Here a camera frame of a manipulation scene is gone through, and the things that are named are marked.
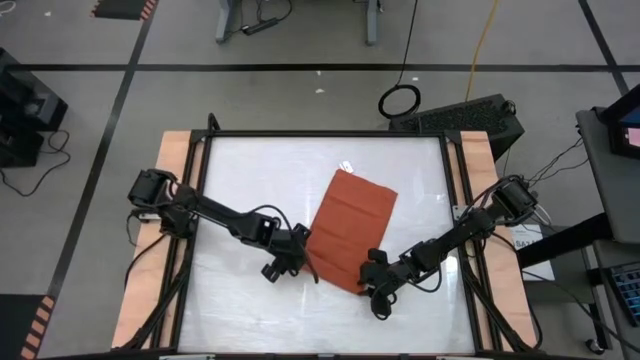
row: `orange towel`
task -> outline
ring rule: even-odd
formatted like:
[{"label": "orange towel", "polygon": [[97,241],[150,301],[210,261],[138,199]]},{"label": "orange towel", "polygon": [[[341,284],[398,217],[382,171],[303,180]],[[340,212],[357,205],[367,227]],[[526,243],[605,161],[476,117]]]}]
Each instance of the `orange towel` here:
[{"label": "orange towel", "polygon": [[322,199],[307,242],[311,262],[322,279],[354,294],[360,265],[378,248],[398,194],[337,170]]}]

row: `black metal frame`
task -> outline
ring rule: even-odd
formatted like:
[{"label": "black metal frame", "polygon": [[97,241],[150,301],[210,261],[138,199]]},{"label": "black metal frame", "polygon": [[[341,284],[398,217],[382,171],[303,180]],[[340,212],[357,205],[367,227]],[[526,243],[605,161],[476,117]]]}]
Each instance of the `black metal frame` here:
[{"label": "black metal frame", "polygon": [[[447,147],[447,140],[450,140],[453,142],[455,147],[456,157],[458,160],[458,166],[460,168],[460,177],[463,184],[463,191],[464,191],[466,203],[470,203],[473,197],[471,193],[471,186],[470,186],[468,172],[466,168],[466,162],[464,158],[464,151],[460,143],[459,132],[435,131],[435,132],[425,132],[422,134],[415,134],[415,133],[408,133],[408,132],[391,132],[391,131],[220,130],[219,126],[217,125],[217,122],[215,121],[215,118],[212,120],[212,118],[210,117],[209,129],[191,131],[191,136],[189,140],[189,149],[187,151],[187,159],[186,159],[185,168],[184,168],[183,177],[182,177],[182,182],[185,184],[188,184],[191,181],[191,173],[193,170],[193,164],[195,162],[196,148],[198,143],[203,141],[204,151],[202,154],[198,184],[196,187],[196,190],[200,194],[202,194],[204,191],[204,182],[205,182],[206,173],[208,170],[211,144],[213,139],[216,137],[437,138],[439,140],[440,148],[442,152],[442,162],[443,162],[444,173],[447,181],[447,190],[448,190],[448,196],[450,199],[450,205],[453,207],[454,205],[458,205],[458,203],[457,203],[455,185],[453,182],[452,167],[449,161],[449,151]],[[196,239],[195,233],[191,239],[187,239],[187,244],[186,244],[187,249],[185,250],[185,258],[183,259],[183,261],[191,261],[191,259],[187,259],[186,257],[193,256],[193,251],[188,251],[188,250],[189,249],[193,250],[193,248],[195,247],[195,239]],[[173,269],[175,266],[179,241],[180,241],[179,239],[174,239],[174,238],[171,239],[171,244],[169,247],[169,253],[167,255],[167,262],[166,262],[163,280],[162,280],[163,283],[162,283],[162,289],[160,293],[161,296],[166,293],[168,285],[171,283],[171,280],[173,278]],[[485,288],[485,290],[489,293],[489,295],[491,295],[491,288],[490,288],[489,277],[488,277],[488,272],[486,268],[486,261],[484,259],[484,255],[482,254],[480,245],[478,243],[474,243],[474,252],[476,254],[476,260],[477,260],[476,265],[478,268],[478,272],[480,274],[480,281],[482,283],[482,286]],[[467,253],[464,248],[462,247],[459,248],[458,253],[459,253],[459,256],[462,257],[463,259],[467,258]],[[187,275],[187,281],[185,282],[184,286],[179,290],[177,294],[178,300],[176,304],[174,323],[171,329],[171,338],[170,338],[171,340],[169,344],[171,348],[177,348],[178,346],[184,308],[186,305],[186,293],[189,285],[188,277],[189,275]],[[478,323],[478,312],[476,309],[476,302],[475,302],[473,292],[466,284],[464,284],[464,292],[465,292],[465,300],[467,302],[467,309],[469,312],[469,321],[471,325],[471,333],[472,333],[472,338],[474,343],[474,350],[476,352],[487,350],[482,348],[482,338],[481,338],[480,327]],[[493,320],[491,318],[488,318],[488,320],[490,324],[492,344],[494,346],[494,349],[501,350],[502,349],[502,344],[500,342],[501,336]],[[164,317],[154,329],[152,343],[151,343],[152,348],[157,348],[159,346],[159,340],[162,333],[163,324],[164,324]]]}]

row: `black cable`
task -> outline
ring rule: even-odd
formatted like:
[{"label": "black cable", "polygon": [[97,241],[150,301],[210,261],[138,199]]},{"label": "black cable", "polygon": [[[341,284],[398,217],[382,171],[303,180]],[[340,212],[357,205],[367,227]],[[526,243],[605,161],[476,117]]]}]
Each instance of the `black cable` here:
[{"label": "black cable", "polygon": [[229,40],[229,38],[231,38],[234,34],[239,33],[240,31],[242,31],[242,29],[244,28],[244,7],[243,7],[243,0],[238,1],[237,5],[240,8],[240,26],[236,29],[236,30],[231,30],[231,31],[227,31],[224,34],[224,40],[223,41],[227,41]]},{"label": "black cable", "polygon": [[530,183],[529,188],[532,188],[533,186],[535,186],[536,183],[540,181],[540,178],[544,177],[544,175],[549,170],[551,170],[551,168],[560,160],[561,157],[563,157],[569,151],[582,146],[582,144],[583,144],[582,138],[579,138],[573,145],[569,146],[566,150],[558,154],[547,165],[543,166],[540,170],[538,170],[531,178],[527,179],[526,181]]},{"label": "black cable", "polygon": [[[389,315],[386,316],[380,316],[378,315],[374,308],[373,308],[373,299],[378,295],[378,292],[380,291],[380,289],[382,289],[383,287],[385,287],[389,282],[384,282],[382,285],[378,286],[374,291],[373,294],[371,294],[371,300],[369,301],[369,307],[371,308],[371,312],[373,313],[373,316],[376,317],[376,319],[381,320],[381,321],[385,321],[389,318]],[[398,296],[396,295],[395,292],[391,293],[390,295],[393,295],[393,301],[389,300],[389,297],[387,296],[385,298],[385,301],[387,302],[387,308],[389,309],[389,312],[391,312],[391,305],[395,304],[396,301],[398,300]]]},{"label": "black cable", "polygon": [[540,225],[540,226],[544,226],[544,227],[546,227],[547,229],[551,230],[554,234],[558,232],[558,230],[554,229],[554,228],[553,228],[553,226],[551,226],[551,225],[547,225],[547,224],[545,224],[544,222],[540,221],[539,219],[535,219],[535,218],[533,218],[533,217],[532,217],[532,218],[531,218],[531,220],[533,220],[533,221],[535,221],[536,223],[538,223],[538,225]]},{"label": "black cable", "polygon": [[[380,114],[382,116],[384,116],[385,118],[391,120],[397,117],[402,117],[402,116],[406,116],[406,115],[410,115],[410,114],[414,114],[416,111],[418,111],[418,108],[420,108],[420,103],[422,101],[421,99],[421,95],[420,95],[420,90],[413,86],[413,85],[400,85],[400,81],[402,81],[402,76],[404,75],[404,69],[407,65],[407,56],[409,55],[409,45],[411,44],[411,35],[413,34],[413,24],[415,22],[416,19],[416,12],[418,10],[418,0],[415,0],[415,3],[413,5],[413,13],[411,15],[411,25],[409,27],[409,36],[407,38],[407,46],[405,47],[404,50],[404,58],[402,60],[402,68],[400,70],[400,76],[398,76],[398,81],[396,82],[396,84],[389,90],[387,90],[384,94],[382,94],[382,97],[380,98],[380,100],[378,100],[378,112],[380,112]],[[387,100],[387,98],[393,94],[394,92],[398,91],[398,90],[409,90],[411,92],[413,92],[414,96],[415,96],[415,101],[413,103],[413,105],[406,111],[403,111],[401,113],[398,114],[390,114],[388,113],[385,109],[384,109],[384,103]]]},{"label": "black cable", "polygon": [[[64,141],[62,142],[62,145],[60,147],[55,147],[52,143],[51,140],[53,139],[53,137],[56,134],[65,134],[66,138],[64,139]],[[11,190],[13,190],[16,194],[22,196],[22,197],[29,197],[33,194],[36,193],[36,191],[38,191],[38,188],[40,188],[40,185],[42,185],[42,182],[44,181],[44,179],[55,169],[62,167],[64,165],[66,165],[69,161],[71,161],[71,155],[64,151],[64,148],[67,146],[67,143],[69,142],[69,138],[71,137],[71,135],[69,135],[69,132],[66,130],[58,130],[56,132],[51,133],[51,135],[49,135],[49,137],[47,138],[47,144],[49,145],[50,148],[53,149],[53,151],[40,151],[41,154],[63,154],[66,156],[66,159],[64,161],[62,161],[61,163],[49,168],[49,170],[45,171],[45,173],[40,177],[40,180],[38,180],[38,182],[36,183],[36,186],[33,188],[33,190],[29,191],[29,192],[22,192],[20,189],[18,189],[17,187],[11,185],[7,179],[7,174],[5,174],[5,172],[0,169],[0,176],[2,176],[2,183],[5,184],[8,188],[10,188]]]},{"label": "black cable", "polygon": [[513,246],[513,244],[511,243],[511,241],[507,240],[504,236],[498,234],[498,233],[491,233],[491,235],[497,237],[498,239],[502,240],[502,242],[504,242],[505,244],[507,244],[507,246],[509,248],[511,248],[511,250],[513,250],[514,253],[518,253],[518,250],[516,250],[516,247]]},{"label": "black cable", "polygon": [[538,350],[540,349],[540,346],[542,346],[542,341],[544,340],[544,336],[542,335],[542,327],[540,326],[540,321],[538,321],[538,316],[536,315],[536,312],[533,311],[533,307],[531,307],[531,304],[529,304],[528,301],[527,301],[527,305],[529,305],[529,313],[533,318],[533,324],[536,326],[536,332],[538,333],[538,341],[536,341],[536,344],[533,346],[533,348],[535,350]]},{"label": "black cable", "polygon": [[162,239],[164,239],[166,236],[167,236],[166,234],[162,234],[162,236],[160,236],[157,240],[152,242],[149,246],[147,246],[144,250],[142,250],[138,255],[136,255],[136,257],[133,258],[133,261],[131,261],[131,264],[129,264],[129,267],[127,268],[127,273],[124,276],[125,289],[127,288],[127,282],[129,281],[129,274],[131,273],[131,270],[133,269],[133,266],[135,265],[135,263],[149,250],[153,249],[156,245],[158,245],[160,241],[162,241]]},{"label": "black cable", "polygon": [[584,312],[588,317],[591,318],[591,321],[593,321],[596,325],[600,326],[600,328],[602,328],[604,331],[608,332],[609,335],[611,335],[613,338],[615,338],[616,340],[618,340],[620,342],[620,344],[628,347],[629,349],[637,352],[640,354],[640,347],[632,344],[631,342],[629,342],[627,339],[623,338],[622,336],[618,335],[615,331],[611,330],[609,327],[607,327],[605,324],[602,323],[602,321],[596,319],[591,312],[589,312],[589,310],[587,310],[587,308],[582,305],[582,303],[580,303],[580,300],[578,299],[577,296],[573,295],[573,293],[567,289],[565,289],[562,285],[558,284],[557,282],[553,281],[553,280],[549,280],[547,278],[544,278],[542,276],[536,275],[536,274],[532,274],[528,271],[522,270],[523,274],[527,274],[529,276],[533,276],[539,280],[542,280],[544,282],[547,282],[555,287],[557,287],[558,289],[560,289],[562,292],[564,292],[565,294],[569,295],[569,297],[571,297],[573,299],[573,301],[576,303],[576,305],[578,305],[578,307],[580,307],[580,309],[582,310],[582,312]]},{"label": "black cable", "polygon": [[291,15],[291,13],[293,12],[293,3],[291,2],[291,0],[287,0],[287,2],[289,3],[289,11],[287,11],[287,13],[284,14],[283,17],[278,18],[278,21],[282,21],[282,20],[288,18],[289,15]]},{"label": "black cable", "polygon": [[553,167],[553,165],[556,164],[556,162],[558,162],[558,160],[560,160],[560,158],[562,156],[564,156],[567,152],[571,151],[574,148],[577,148],[579,146],[582,146],[582,138],[579,138],[573,145],[569,146],[566,150],[564,150],[563,152],[561,152],[560,154],[558,154],[556,157],[554,157],[547,165],[543,166],[540,170],[538,170],[538,172],[536,172],[530,179],[528,179],[528,181],[532,181],[534,180],[536,177],[541,177],[544,176],[544,174],[549,171],[549,169],[551,167]]},{"label": "black cable", "polygon": [[589,159],[587,158],[587,159],[584,159],[584,161],[582,161],[581,163],[579,163],[577,165],[560,168],[560,169],[556,170],[555,172],[553,172],[553,174],[551,174],[551,175],[539,178],[538,181],[536,181],[535,184],[539,183],[540,181],[544,181],[544,180],[550,179],[550,178],[554,177],[556,174],[558,174],[561,171],[577,169],[580,166],[586,164],[588,161],[589,161]]}]

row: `power cable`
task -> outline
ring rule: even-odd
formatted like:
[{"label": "power cable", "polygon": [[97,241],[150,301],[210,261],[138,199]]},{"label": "power cable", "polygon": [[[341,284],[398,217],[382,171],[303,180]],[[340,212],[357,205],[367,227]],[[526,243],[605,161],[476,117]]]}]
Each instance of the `power cable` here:
[{"label": "power cable", "polygon": [[[60,145],[59,147],[56,147],[52,144],[51,140],[53,139],[53,137],[56,134],[65,134],[66,138],[64,139],[64,141],[62,142],[62,145]],[[67,146],[67,143],[69,142],[71,135],[69,135],[69,132],[66,130],[58,130],[56,132],[51,133],[51,135],[49,135],[49,137],[47,138],[47,144],[49,145],[50,148],[53,149],[53,151],[40,151],[41,154],[48,154],[48,155],[54,155],[54,154],[63,154],[65,155],[66,159],[63,160],[61,163],[54,165],[52,167],[50,167],[47,171],[45,171],[45,173],[40,177],[40,180],[38,180],[38,182],[36,183],[36,185],[33,187],[33,189],[29,192],[23,192],[22,190],[18,189],[16,186],[12,185],[8,178],[7,178],[7,174],[0,169],[0,176],[2,177],[2,183],[4,185],[6,185],[7,187],[9,187],[11,190],[13,190],[16,194],[20,195],[21,197],[30,197],[31,195],[35,194],[36,191],[38,191],[38,189],[40,188],[40,185],[42,185],[42,182],[44,181],[44,179],[55,169],[58,169],[64,165],[66,165],[67,163],[69,163],[69,161],[71,161],[71,155],[66,152],[64,150],[64,148]]]},{"label": "power cable", "polygon": [[127,268],[127,273],[124,276],[124,288],[127,288],[127,282],[129,281],[129,274],[131,273],[131,270],[133,269],[133,266],[136,264],[136,262],[147,252],[149,252],[151,249],[153,249],[156,245],[158,245],[165,237],[167,237],[166,234],[162,234],[157,240],[155,240],[154,242],[152,242],[149,246],[147,246],[144,250],[142,250],[138,255],[136,255],[136,257],[133,258],[133,261],[131,261],[131,264],[129,264],[129,267]]},{"label": "power cable", "polygon": [[[398,81],[391,89],[387,90],[384,94],[382,94],[382,97],[380,97],[380,100],[378,100],[378,112],[380,112],[382,116],[384,116],[389,120],[406,116],[406,115],[415,114],[415,112],[418,111],[418,108],[420,108],[420,103],[422,101],[420,90],[416,86],[409,85],[409,84],[400,85],[400,82],[402,81],[402,76],[404,75],[404,69],[407,65],[407,56],[409,55],[409,46],[411,45],[411,35],[413,34],[413,24],[415,23],[415,20],[416,20],[417,10],[418,10],[418,0],[414,0],[413,12],[411,14],[411,25],[409,26],[409,36],[407,37],[407,45],[405,46],[405,49],[404,49],[404,58],[402,60],[402,68],[400,69],[400,76],[398,76]],[[384,109],[384,103],[391,94],[395,93],[398,90],[411,91],[415,96],[415,100],[413,105],[411,105],[411,107],[408,110],[403,111],[401,113],[397,113],[397,114],[390,114]]]},{"label": "power cable", "polygon": [[573,145],[569,146],[567,149],[565,149],[560,154],[556,155],[553,159],[551,159],[551,161],[547,165],[543,166],[531,178],[526,180],[529,183],[529,188],[532,188],[533,186],[535,186],[536,183],[538,183],[540,179],[542,179],[546,175],[546,173],[549,172],[551,168],[553,168],[553,166],[560,160],[560,158],[562,158],[569,151],[582,146],[582,144],[583,144],[582,138],[579,138]]}]

